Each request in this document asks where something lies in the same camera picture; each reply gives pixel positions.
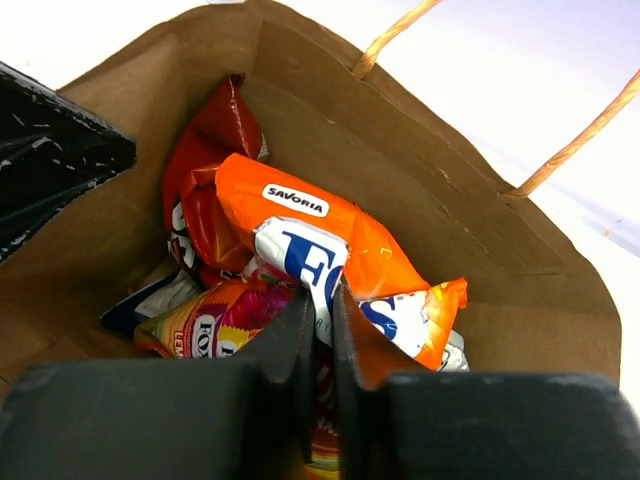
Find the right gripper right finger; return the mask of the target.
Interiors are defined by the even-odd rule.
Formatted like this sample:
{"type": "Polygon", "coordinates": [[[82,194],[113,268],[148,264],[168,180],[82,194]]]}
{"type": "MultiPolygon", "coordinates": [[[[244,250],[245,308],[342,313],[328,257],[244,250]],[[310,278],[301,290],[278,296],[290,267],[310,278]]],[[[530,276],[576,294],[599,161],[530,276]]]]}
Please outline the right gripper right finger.
{"type": "Polygon", "coordinates": [[[635,479],[639,424],[584,374],[435,373],[333,298],[345,479],[635,479]]]}

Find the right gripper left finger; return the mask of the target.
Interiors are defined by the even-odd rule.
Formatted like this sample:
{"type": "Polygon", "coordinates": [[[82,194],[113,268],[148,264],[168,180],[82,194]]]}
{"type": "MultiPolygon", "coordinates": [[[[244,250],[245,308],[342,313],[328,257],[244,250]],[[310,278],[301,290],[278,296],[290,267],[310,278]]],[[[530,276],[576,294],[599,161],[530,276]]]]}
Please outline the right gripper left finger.
{"type": "Polygon", "coordinates": [[[311,459],[306,290],[238,353],[29,368],[1,411],[5,479],[300,479],[311,459]]]}

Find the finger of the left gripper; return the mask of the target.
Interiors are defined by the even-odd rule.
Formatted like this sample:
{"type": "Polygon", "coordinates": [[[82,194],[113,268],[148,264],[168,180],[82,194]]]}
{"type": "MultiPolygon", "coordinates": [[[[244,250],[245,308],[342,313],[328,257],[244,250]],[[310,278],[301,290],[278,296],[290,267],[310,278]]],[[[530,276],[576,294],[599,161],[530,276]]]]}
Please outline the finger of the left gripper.
{"type": "Polygon", "coordinates": [[[1,259],[62,209],[130,169],[135,140],[1,65],[1,259]]]}

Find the silver foil packet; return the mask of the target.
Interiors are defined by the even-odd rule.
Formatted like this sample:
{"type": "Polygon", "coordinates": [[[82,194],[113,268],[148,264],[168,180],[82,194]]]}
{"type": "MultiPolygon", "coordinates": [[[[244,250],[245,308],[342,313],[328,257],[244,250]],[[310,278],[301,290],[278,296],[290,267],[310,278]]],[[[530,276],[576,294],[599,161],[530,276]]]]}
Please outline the silver foil packet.
{"type": "Polygon", "coordinates": [[[439,372],[461,372],[469,370],[469,363],[464,350],[464,338],[452,330],[441,359],[439,372]]]}

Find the blue snack bag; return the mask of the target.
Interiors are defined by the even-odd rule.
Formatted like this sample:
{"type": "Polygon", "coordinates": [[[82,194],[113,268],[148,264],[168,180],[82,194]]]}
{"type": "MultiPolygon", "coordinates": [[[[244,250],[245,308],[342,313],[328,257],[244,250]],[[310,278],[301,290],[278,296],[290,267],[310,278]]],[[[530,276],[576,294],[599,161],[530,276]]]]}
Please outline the blue snack bag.
{"type": "Polygon", "coordinates": [[[151,283],[120,301],[100,317],[101,325],[128,339],[136,327],[192,300],[202,289],[180,270],[151,283]]]}

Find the green paper bag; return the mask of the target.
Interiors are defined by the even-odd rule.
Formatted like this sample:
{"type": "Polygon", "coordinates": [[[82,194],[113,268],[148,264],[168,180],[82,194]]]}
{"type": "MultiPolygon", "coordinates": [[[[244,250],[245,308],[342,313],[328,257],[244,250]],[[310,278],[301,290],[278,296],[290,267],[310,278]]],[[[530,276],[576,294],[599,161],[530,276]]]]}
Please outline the green paper bag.
{"type": "Polygon", "coordinates": [[[118,300],[176,269],[161,216],[164,167],[216,84],[241,73],[273,164],[355,202],[422,276],[465,277],[457,320],[479,370],[620,378],[622,327],[603,280],[532,202],[454,128],[358,50],[272,1],[198,7],[62,88],[131,135],[136,163],[74,200],[1,259],[1,387],[30,365],[130,357],[99,324],[118,300]]]}

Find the red Doritos bag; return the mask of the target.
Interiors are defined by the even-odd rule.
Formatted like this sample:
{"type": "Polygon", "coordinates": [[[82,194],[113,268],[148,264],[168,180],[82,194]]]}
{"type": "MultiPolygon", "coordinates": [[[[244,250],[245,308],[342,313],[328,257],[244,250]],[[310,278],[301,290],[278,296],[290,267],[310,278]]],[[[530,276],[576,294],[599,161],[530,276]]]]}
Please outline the red Doritos bag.
{"type": "Polygon", "coordinates": [[[240,273],[252,254],[236,237],[216,195],[218,167],[234,153],[266,162],[264,134],[245,103],[242,74],[224,78],[179,135],[162,176],[168,248],[206,290],[240,273]]]}

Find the Fox's fruits candy bag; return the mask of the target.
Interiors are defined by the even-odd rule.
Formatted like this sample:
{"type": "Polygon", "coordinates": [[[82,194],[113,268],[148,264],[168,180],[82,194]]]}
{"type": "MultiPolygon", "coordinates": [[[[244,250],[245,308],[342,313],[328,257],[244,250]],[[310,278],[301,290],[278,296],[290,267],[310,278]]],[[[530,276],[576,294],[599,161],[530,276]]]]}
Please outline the Fox's fruits candy bag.
{"type": "Polygon", "coordinates": [[[216,195],[252,254],[244,269],[139,324],[134,343],[168,358],[228,357],[285,308],[297,286],[332,342],[332,302],[346,282],[366,319],[423,366],[438,370],[467,283],[430,286],[389,232],[355,205],[239,154],[215,174],[216,195]]]}

